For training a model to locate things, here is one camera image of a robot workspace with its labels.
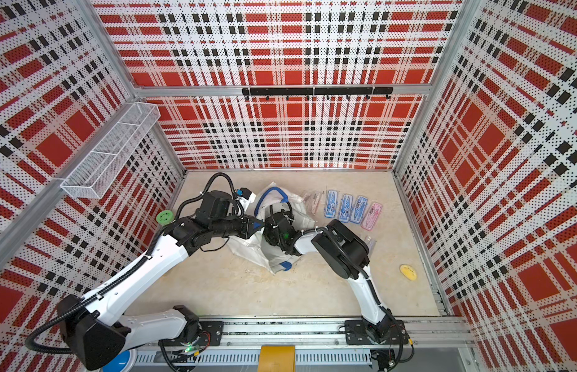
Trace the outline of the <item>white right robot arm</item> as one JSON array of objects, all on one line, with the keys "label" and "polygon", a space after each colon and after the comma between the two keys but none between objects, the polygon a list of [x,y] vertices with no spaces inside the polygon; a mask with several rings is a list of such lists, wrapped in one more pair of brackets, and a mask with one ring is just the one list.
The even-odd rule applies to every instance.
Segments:
[{"label": "white right robot arm", "polygon": [[263,237],[286,254],[321,255],[353,291],[368,338],[378,344],[387,342],[389,331],[396,324],[395,317],[375,289],[368,245],[344,223],[333,219],[325,227],[299,231],[293,227],[288,212],[273,212],[265,220]]}]

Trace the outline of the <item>pink compass set case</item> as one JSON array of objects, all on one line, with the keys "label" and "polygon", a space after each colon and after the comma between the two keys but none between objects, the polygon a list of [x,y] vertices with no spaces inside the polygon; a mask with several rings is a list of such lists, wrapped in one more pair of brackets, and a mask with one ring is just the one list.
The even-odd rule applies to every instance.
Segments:
[{"label": "pink compass set case", "polygon": [[367,231],[372,231],[375,228],[375,225],[377,224],[382,211],[383,205],[374,201],[369,207],[367,214],[361,221],[361,228]]}]

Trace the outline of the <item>white canvas bag blue handles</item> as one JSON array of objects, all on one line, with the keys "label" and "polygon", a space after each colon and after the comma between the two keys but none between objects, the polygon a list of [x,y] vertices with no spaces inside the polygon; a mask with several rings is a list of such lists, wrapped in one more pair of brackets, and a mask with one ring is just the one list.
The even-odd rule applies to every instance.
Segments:
[{"label": "white canvas bag blue handles", "polygon": [[246,240],[231,237],[231,253],[273,274],[291,270],[302,256],[297,240],[316,226],[304,199],[273,182],[257,194],[248,215],[263,222],[262,228]]}]

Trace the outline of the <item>blue compass set case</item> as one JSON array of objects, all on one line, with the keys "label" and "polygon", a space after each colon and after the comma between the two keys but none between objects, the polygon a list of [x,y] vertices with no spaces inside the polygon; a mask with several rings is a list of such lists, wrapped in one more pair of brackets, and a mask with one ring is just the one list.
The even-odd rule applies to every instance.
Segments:
[{"label": "blue compass set case", "polygon": [[350,214],[353,208],[353,195],[343,194],[341,199],[340,208],[338,210],[338,220],[342,223],[349,223]]},{"label": "blue compass set case", "polygon": [[350,214],[350,221],[354,224],[360,224],[364,218],[368,206],[368,198],[364,195],[358,195],[355,199],[353,209]]},{"label": "blue compass set case", "polygon": [[340,194],[337,190],[328,190],[326,193],[326,205],[324,216],[328,219],[335,219],[339,210]]}]

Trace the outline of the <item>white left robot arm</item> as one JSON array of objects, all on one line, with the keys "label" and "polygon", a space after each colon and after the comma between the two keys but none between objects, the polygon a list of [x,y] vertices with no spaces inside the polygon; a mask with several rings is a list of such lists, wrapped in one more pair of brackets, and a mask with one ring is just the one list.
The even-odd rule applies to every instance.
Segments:
[{"label": "white left robot arm", "polygon": [[98,370],[126,350],[147,343],[195,343],[203,336],[199,317],[184,305],[146,316],[127,316],[128,307],[160,277],[209,244],[214,237],[247,240],[264,223],[253,216],[226,217],[205,226],[185,217],[163,226],[140,257],[81,298],[69,295],[58,315],[25,340],[28,350],[76,355],[88,370]]}]

